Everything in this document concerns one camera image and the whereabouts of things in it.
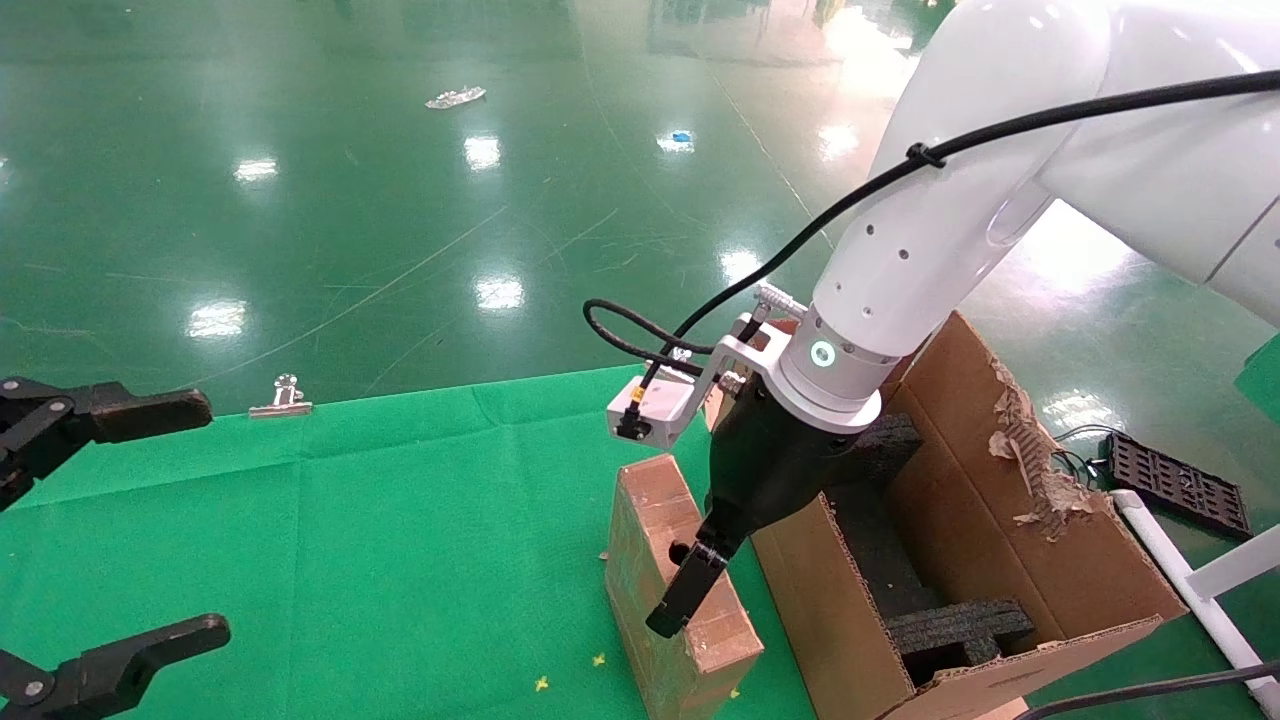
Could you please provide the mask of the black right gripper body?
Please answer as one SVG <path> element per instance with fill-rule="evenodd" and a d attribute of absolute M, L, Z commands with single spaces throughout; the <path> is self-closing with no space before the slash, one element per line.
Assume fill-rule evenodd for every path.
<path fill-rule="evenodd" d="M 710 434 L 704 544 L 736 550 L 808 506 L 850 454 L 882 445 L 883 421 L 851 434 L 795 418 L 763 383 L 748 383 Z"/>

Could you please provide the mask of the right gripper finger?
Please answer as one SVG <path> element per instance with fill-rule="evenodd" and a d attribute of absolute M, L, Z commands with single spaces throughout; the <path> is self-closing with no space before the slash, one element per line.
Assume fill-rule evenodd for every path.
<path fill-rule="evenodd" d="M 695 539 L 660 601 L 646 616 L 646 626 L 667 639 L 678 634 L 724 575 L 728 564 L 730 560 L 717 547 Z"/>

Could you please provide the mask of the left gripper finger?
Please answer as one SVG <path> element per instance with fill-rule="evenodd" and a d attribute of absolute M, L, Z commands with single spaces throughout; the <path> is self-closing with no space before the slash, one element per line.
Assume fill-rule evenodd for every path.
<path fill-rule="evenodd" d="M 220 614 L 205 614 L 132 635 L 49 671 L 1 652 L 3 719 L 105 719 L 136 708 L 164 667 L 230 642 Z"/>
<path fill-rule="evenodd" d="M 119 382 L 60 388 L 24 377 L 1 387 L 1 510 L 87 445 L 120 445 L 212 421 L 198 389 L 137 396 Z"/>

